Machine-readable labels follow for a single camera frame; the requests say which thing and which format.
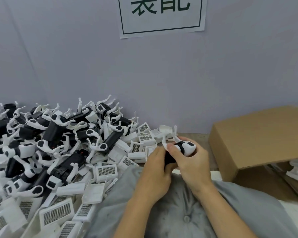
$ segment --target forearm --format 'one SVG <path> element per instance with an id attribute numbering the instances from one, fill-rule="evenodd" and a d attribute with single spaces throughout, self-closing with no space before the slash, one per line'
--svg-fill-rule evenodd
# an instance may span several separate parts
<path id="1" fill-rule="evenodd" d="M 146 200 L 133 196 L 113 238 L 143 238 L 152 205 Z"/>
<path id="2" fill-rule="evenodd" d="M 218 238 L 257 238 L 213 184 L 203 186 L 195 195 Z"/>

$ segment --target person's left hand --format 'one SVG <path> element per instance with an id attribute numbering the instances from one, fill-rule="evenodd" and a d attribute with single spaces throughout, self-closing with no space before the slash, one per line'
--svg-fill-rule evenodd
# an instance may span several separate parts
<path id="1" fill-rule="evenodd" d="M 164 168 L 165 154 L 166 150 L 163 147 L 157 147 L 151 153 L 133 195 L 148 202 L 151 206 L 168 192 L 171 184 L 171 172 L 178 166 L 176 163 L 172 163 Z"/>

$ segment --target paper sign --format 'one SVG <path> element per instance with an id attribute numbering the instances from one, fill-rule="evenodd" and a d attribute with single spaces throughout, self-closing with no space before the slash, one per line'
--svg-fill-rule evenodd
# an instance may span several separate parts
<path id="1" fill-rule="evenodd" d="M 207 0 L 117 0 L 120 38 L 203 31 Z"/>

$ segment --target gray cushion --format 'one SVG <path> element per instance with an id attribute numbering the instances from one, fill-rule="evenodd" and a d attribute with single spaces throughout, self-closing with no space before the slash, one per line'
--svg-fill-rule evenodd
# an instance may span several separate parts
<path id="1" fill-rule="evenodd" d="M 110 194 L 99 204 L 87 238 L 113 236 L 141 171 L 141 167 L 129 167 L 116 182 Z M 215 181 L 214 184 L 259 238 L 298 237 L 293 221 L 272 196 L 234 183 Z M 145 237 L 216 238 L 204 209 L 180 175 L 172 175 L 168 193 L 152 208 Z"/>

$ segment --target hand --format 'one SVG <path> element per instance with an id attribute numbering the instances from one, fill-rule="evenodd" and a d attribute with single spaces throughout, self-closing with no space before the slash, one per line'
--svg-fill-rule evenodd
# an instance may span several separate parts
<path id="1" fill-rule="evenodd" d="M 191 157 L 185 157 L 173 144 L 167 144 L 171 156 L 176 160 L 182 178 L 187 183 L 192 193 L 197 196 L 205 186 L 213 185 L 211 180 L 208 152 L 194 140 L 179 137 L 196 145 L 196 150 Z"/>
<path id="2" fill-rule="evenodd" d="M 151 206 L 168 192 L 171 184 L 171 172 L 177 167 L 174 163 L 168 164 L 164 168 L 165 154 L 166 151 L 163 147 L 157 147 L 151 153 L 133 195 L 136 198 L 145 200 Z"/>

